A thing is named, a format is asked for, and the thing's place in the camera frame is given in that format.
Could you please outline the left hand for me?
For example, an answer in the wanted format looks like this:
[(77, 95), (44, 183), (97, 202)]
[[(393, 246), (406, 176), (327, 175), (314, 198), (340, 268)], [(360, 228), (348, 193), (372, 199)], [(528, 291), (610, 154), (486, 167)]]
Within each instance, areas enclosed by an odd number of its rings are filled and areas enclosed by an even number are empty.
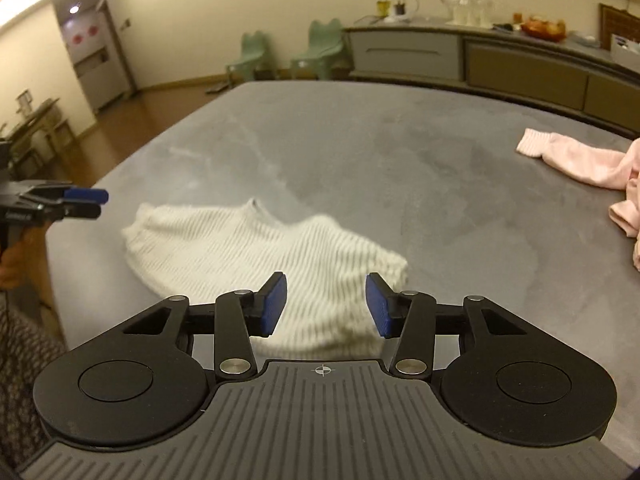
[(24, 229), (18, 241), (1, 253), (1, 288), (41, 288), (48, 276), (46, 228)]

